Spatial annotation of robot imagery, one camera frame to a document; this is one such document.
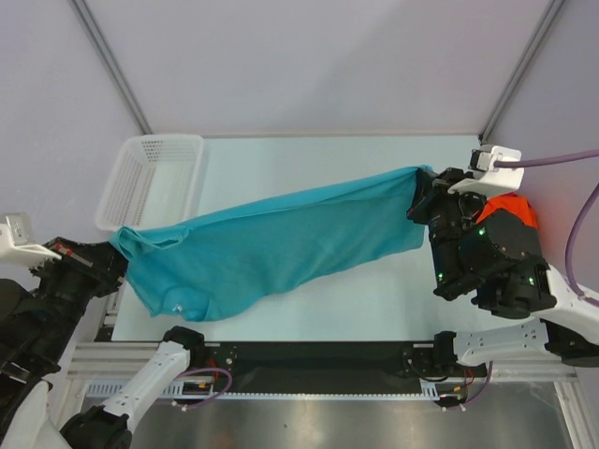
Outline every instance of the orange object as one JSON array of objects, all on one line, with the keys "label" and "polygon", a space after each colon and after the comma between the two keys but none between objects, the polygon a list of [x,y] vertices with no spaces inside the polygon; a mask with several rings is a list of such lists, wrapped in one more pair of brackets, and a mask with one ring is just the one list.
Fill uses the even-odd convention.
[{"label": "orange object", "polygon": [[505,209],[509,212],[512,212],[527,226],[535,227],[536,229],[539,228],[536,212],[528,202],[528,199],[526,199],[524,196],[519,196],[516,194],[505,194],[491,198],[489,201],[487,201],[485,208],[480,213],[480,216],[476,219],[476,222],[482,222],[485,218],[499,209]]}]

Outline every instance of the turquoise cloth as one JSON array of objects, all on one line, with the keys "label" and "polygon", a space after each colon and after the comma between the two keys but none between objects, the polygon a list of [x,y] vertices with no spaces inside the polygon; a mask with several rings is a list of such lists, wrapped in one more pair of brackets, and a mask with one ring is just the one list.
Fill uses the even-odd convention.
[{"label": "turquoise cloth", "polygon": [[276,196],[160,229],[122,227],[110,243],[129,260],[126,278],[152,316],[222,320],[263,296],[420,247],[424,226],[405,217],[416,170]]}]

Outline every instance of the purple cable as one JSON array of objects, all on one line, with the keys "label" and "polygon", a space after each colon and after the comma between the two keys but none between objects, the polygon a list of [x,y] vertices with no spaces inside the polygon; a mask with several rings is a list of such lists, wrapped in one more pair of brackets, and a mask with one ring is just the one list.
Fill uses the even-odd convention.
[{"label": "purple cable", "polygon": [[526,168],[526,167],[542,167],[553,166],[555,164],[563,164],[564,162],[574,162],[581,159],[590,159],[599,157],[599,150],[588,150],[587,152],[574,152],[563,156],[543,157],[541,159],[531,159],[530,161],[515,161],[504,162],[495,161],[493,164],[497,168]]},{"label": "purple cable", "polygon": [[[564,162],[574,162],[582,159],[589,159],[591,157],[599,157],[599,150],[588,150],[586,152],[575,152],[572,154],[565,154],[564,156],[553,156],[553,157],[544,157],[541,159],[532,159],[530,161],[516,161],[516,162],[503,162],[496,161],[493,165],[497,168],[525,168],[525,167],[542,167],[542,166],[552,166],[554,164],[563,164]],[[582,222],[587,216],[587,213],[591,209],[593,203],[599,196],[599,184],[592,191],[589,199],[584,203],[584,206],[580,210],[578,217],[574,221],[574,225],[572,226],[572,230],[570,231],[570,235],[568,236],[568,241],[565,245],[565,275],[568,278],[568,283],[570,284],[570,288],[574,290],[579,297],[583,297],[589,304],[592,304],[595,307],[599,307],[599,300],[594,297],[587,297],[582,289],[578,286],[577,280],[574,276],[574,268],[573,268],[573,252],[574,252],[574,244],[577,240],[578,231],[582,226]]]},{"label": "purple cable", "polygon": [[[472,404],[473,402],[475,402],[482,396],[482,394],[485,392],[485,390],[487,390],[487,387],[490,384],[490,377],[491,377],[492,373],[493,373],[493,362],[490,361],[489,368],[487,369],[487,379],[485,379],[485,383],[480,388],[480,390],[478,390],[478,393],[476,393],[474,396],[472,396],[472,398],[466,400],[466,402],[461,404],[462,406]],[[455,407],[448,407],[447,409],[448,410],[457,410],[457,409],[461,409],[461,406],[457,405]]]},{"label": "purple cable", "polygon": [[202,407],[204,405],[210,404],[211,402],[213,402],[214,400],[216,400],[220,396],[223,396],[229,390],[229,388],[231,387],[231,385],[233,385],[233,376],[226,369],[222,369],[222,368],[190,369],[189,371],[182,372],[181,374],[179,374],[177,376],[177,379],[181,379],[182,377],[186,377],[186,376],[191,376],[193,374],[201,374],[203,372],[212,372],[212,373],[220,372],[221,374],[225,374],[226,377],[227,377],[226,386],[225,386],[225,388],[223,388],[218,393],[210,396],[209,398],[206,398],[206,399],[202,400],[198,404],[188,405],[187,406],[187,410],[197,409],[197,408]]}]

